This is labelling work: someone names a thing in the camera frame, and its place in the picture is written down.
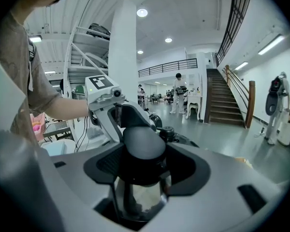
fluorescent light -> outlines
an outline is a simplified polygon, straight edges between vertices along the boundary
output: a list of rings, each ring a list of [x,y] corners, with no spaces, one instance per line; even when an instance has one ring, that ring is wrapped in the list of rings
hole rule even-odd
[[[237,71],[237,70],[239,70],[240,68],[244,67],[247,64],[248,64],[248,62],[244,62],[240,66],[236,67],[235,70]]]
[[[136,14],[139,16],[139,17],[145,17],[147,16],[148,12],[146,9],[139,9]]]
[[[37,42],[41,42],[42,41],[42,37],[40,35],[30,36],[29,39],[33,43],[37,43]]]
[[[258,52],[259,55],[263,55],[270,49],[272,49],[275,45],[277,45],[279,42],[281,42],[285,37],[280,35],[276,39],[274,39],[272,42],[270,42],[265,48],[263,48],[260,52]]]

gray floor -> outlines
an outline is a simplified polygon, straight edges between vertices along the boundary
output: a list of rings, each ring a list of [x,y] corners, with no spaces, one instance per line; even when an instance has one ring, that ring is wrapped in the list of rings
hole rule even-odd
[[[172,126],[175,131],[193,140],[200,148],[227,156],[244,157],[253,168],[275,183],[290,180],[290,147],[280,143],[268,145],[262,136],[257,136],[263,124],[253,120],[250,129],[219,123],[204,124],[197,121],[192,112],[189,119],[182,114],[169,114],[172,106],[167,103],[148,103],[151,112],[160,116],[163,126]]]

metal railing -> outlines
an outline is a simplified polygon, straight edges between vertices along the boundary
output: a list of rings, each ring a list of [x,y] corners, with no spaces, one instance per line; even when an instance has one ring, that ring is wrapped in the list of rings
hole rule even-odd
[[[163,72],[171,72],[176,70],[192,69],[197,68],[198,63],[196,58],[185,59],[165,64],[156,65],[147,69],[139,71],[139,77],[154,75]]]
[[[243,82],[238,78],[238,76],[230,70],[229,66],[222,70],[226,75],[226,81],[231,89],[231,83],[233,84],[236,91],[239,93],[243,100],[243,103],[247,109],[245,126],[250,128],[253,112],[255,108],[255,98],[256,98],[256,83],[255,81],[249,81],[249,89],[243,84]]]
[[[221,63],[231,47],[244,20],[250,0],[232,0],[227,29],[217,54],[218,64]]]

black knob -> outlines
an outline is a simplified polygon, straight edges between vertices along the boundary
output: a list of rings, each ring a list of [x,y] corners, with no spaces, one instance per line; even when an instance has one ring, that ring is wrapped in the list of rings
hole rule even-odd
[[[160,130],[160,137],[165,141],[173,141],[175,131],[172,126],[165,126]]]
[[[114,92],[114,96],[115,96],[115,97],[119,97],[120,95],[121,95],[121,93],[120,93],[119,90],[116,90],[116,91]]]

pink object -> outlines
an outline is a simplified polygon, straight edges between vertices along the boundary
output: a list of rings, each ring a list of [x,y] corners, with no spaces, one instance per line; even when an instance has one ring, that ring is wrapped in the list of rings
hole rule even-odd
[[[38,131],[41,128],[41,125],[35,125],[33,127],[33,131]]]
[[[33,116],[33,114],[30,114],[30,118],[31,118],[31,123],[33,122],[40,122],[40,129],[36,130],[34,132],[35,137],[38,141],[43,140],[43,132],[45,131],[45,113],[42,113],[36,117]]]

